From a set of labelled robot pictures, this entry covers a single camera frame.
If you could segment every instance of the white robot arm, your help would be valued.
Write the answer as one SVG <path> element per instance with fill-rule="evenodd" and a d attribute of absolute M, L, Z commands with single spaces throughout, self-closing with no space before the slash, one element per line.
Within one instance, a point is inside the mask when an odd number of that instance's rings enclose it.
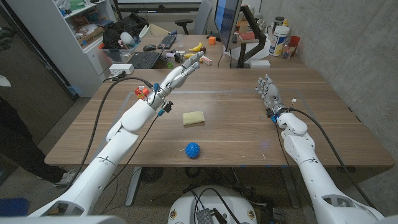
<path fill-rule="evenodd" d="M 319 224 L 376 223 L 384 216 L 341 192 L 315 154 L 315 142 L 307 133 L 307 125 L 284 106 L 277 87 L 266 75 L 259 78 L 257 92 L 264 100 L 267 115 L 282 129 L 284 148 L 297 163 L 311 196 Z"/>
<path fill-rule="evenodd" d="M 64 215 L 89 215 L 117 165 L 137 141 L 139 136 L 135 131 L 140 130 L 156 114 L 158 108 L 162 108 L 161 113 L 171 110 L 173 103 L 165 97 L 175 88 L 181 87 L 187 77 L 199 68 L 197 61 L 202 55 L 203 52 L 199 52 L 183 66 L 173 69 L 160 85 L 155 85 L 145 101 L 138 100 L 128 109 L 109 131 L 106 137 L 108 144 L 70 189 L 29 216 L 48 216 L 57 208 L 65 207 Z"/>

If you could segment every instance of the orange cube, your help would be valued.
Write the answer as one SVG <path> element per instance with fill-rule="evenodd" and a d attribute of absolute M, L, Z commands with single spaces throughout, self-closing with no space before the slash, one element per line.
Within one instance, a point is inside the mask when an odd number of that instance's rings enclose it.
<path fill-rule="evenodd" d="M 209 44 L 215 45 L 216 44 L 216 37 L 209 37 Z"/>

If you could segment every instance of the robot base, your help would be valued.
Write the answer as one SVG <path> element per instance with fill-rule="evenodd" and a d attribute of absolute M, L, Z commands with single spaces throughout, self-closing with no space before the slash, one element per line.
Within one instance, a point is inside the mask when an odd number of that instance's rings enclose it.
<path fill-rule="evenodd" d="M 251 204 L 240 194 L 235 191 L 228 189 L 226 187 L 215 186 L 215 185 L 207 185 L 201 186 L 193 189 L 193 191 L 199 196 L 203 190 L 211 187 L 218 191 L 218 193 L 222 196 L 228 207 L 234 213 L 236 218 L 240 223 L 250 223 L 256 224 L 257 218 L 254 214 L 254 209 Z M 205 208 L 209 208 L 210 210 L 216 208 L 222 215 L 226 214 L 227 223 L 235 223 L 232 216 L 227 211 L 226 207 L 217 196 L 217 194 L 212 190 L 207 190 L 200 197 L 200 201 L 202 202 Z M 191 192 L 187 192 L 183 194 L 179 199 L 177 199 L 172 208 L 170 209 L 168 224 L 191 224 L 193 223 L 193 211 L 195 209 L 195 196 Z M 200 202 L 198 202 L 198 209 L 203 210 L 203 207 Z M 218 220 L 215 216 L 212 216 L 211 219 L 213 223 L 218 223 Z"/>

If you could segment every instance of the blue ball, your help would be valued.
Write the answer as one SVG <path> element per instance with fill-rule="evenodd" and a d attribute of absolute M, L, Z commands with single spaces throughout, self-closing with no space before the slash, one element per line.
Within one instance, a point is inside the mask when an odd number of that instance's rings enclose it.
<path fill-rule="evenodd" d="M 191 158 L 195 158 L 196 156 L 198 156 L 199 152 L 200 152 L 200 146 L 195 142 L 191 142 L 185 148 L 186 155 Z"/>

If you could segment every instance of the shoe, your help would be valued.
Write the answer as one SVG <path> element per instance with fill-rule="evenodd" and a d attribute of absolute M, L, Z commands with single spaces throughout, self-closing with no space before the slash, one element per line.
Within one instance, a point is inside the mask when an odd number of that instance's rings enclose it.
<path fill-rule="evenodd" d="M 70 183 L 70 181 L 72 180 L 72 178 L 75 174 L 76 174 L 76 172 L 74 172 L 74 169 L 64 173 L 62 176 L 62 179 L 59 182 L 54 183 L 54 187 L 58 188 L 58 189 L 67 187 L 67 185 Z"/>

